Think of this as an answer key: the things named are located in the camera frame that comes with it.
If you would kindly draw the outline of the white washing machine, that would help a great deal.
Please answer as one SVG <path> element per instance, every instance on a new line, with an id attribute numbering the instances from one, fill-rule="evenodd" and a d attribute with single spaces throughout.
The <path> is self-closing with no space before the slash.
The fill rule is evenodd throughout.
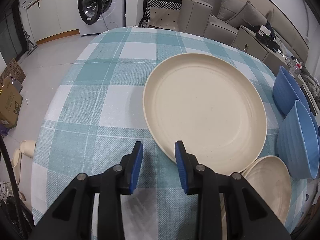
<path id="1" fill-rule="evenodd" d="M 125 26 L 126 0 L 77 0 L 81 36 Z"/>

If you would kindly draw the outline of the large cream plate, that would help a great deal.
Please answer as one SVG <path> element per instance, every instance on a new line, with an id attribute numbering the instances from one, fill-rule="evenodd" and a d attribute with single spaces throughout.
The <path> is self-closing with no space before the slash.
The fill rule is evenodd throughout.
<path id="1" fill-rule="evenodd" d="M 247 77 L 211 55 L 185 53 L 162 61 L 143 92 L 148 129 L 164 154 L 175 159 L 175 143 L 216 173 L 248 168 L 267 135 L 263 101 Z"/>

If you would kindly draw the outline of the small cream ribbed plate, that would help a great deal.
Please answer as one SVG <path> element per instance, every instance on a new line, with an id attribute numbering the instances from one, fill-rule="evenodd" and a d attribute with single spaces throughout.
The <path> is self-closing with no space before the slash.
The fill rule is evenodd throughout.
<path id="1" fill-rule="evenodd" d="M 257 159 L 242 175 L 284 224 L 291 203 L 291 179 L 284 162 L 268 155 Z"/>

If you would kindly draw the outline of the grey sofa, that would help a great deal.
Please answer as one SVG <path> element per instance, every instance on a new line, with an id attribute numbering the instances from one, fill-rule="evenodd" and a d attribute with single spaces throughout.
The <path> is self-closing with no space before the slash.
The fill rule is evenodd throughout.
<path id="1" fill-rule="evenodd" d="M 261 25 L 271 28 L 282 52 L 289 51 L 306 62 L 309 47 L 297 28 L 269 0 L 182 0 L 177 20 L 181 32 L 227 45 L 245 26 L 251 31 Z"/>

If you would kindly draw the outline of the grey bedside cabinet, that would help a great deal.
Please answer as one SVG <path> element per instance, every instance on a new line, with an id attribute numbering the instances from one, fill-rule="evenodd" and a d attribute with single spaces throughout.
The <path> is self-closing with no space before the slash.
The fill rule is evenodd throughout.
<path id="1" fill-rule="evenodd" d="M 256 37 L 255 33 L 244 27 L 240 26 L 235 39 L 232 42 L 232 47 L 248 53 L 249 55 L 259 59 L 261 62 L 266 61 L 269 57 L 272 60 L 279 60 L 281 63 L 285 62 L 278 53 L 263 45 Z"/>

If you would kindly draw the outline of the teal plaid tablecloth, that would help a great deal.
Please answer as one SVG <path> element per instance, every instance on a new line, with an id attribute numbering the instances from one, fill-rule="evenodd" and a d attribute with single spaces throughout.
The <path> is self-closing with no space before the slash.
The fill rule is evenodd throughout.
<path id="1" fill-rule="evenodd" d="M 123 196 L 126 239 L 193 239 L 197 198 L 186 195 L 176 165 L 145 123 L 142 97 L 150 72 L 181 53 L 221 58 L 257 89 L 267 116 L 262 156 L 274 155 L 283 122 L 272 98 L 275 77 L 259 60 L 228 45 L 177 31 L 117 28 L 83 50 L 58 87 L 44 117 L 31 172 L 35 221 L 79 173 L 100 174 L 118 164 L 135 142 L 144 146 L 134 193 Z"/>

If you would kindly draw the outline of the cardboard box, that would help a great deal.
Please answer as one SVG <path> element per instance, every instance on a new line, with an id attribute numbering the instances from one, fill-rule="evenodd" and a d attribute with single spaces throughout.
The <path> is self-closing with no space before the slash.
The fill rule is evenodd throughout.
<path id="1" fill-rule="evenodd" d="M 4 127 L 8 129 L 16 127 L 22 99 L 10 78 L 6 77 L 1 85 L 0 94 L 0 116 L 1 124 Z"/>

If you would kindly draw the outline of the black patterned floor mat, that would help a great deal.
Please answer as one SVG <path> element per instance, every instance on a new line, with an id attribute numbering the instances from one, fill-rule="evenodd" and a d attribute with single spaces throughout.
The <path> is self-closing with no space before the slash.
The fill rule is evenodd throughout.
<path id="1" fill-rule="evenodd" d="M 178 31 L 181 0 L 143 0 L 143 18 L 138 27 Z"/>

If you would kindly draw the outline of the blue bowl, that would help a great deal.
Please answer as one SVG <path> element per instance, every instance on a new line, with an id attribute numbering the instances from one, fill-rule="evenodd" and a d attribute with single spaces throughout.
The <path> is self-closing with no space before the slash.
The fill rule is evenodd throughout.
<path id="1" fill-rule="evenodd" d="M 279 67 L 273 86 L 273 98 L 277 108 L 283 115 L 287 115 L 296 100 L 299 100 L 310 113 L 310 107 L 306 96 L 301 90 L 295 78 L 284 68 Z"/>
<path id="2" fill-rule="evenodd" d="M 310 113 L 296 100 L 280 126 L 277 152 L 295 179 L 316 179 L 319 171 L 318 135 Z"/>

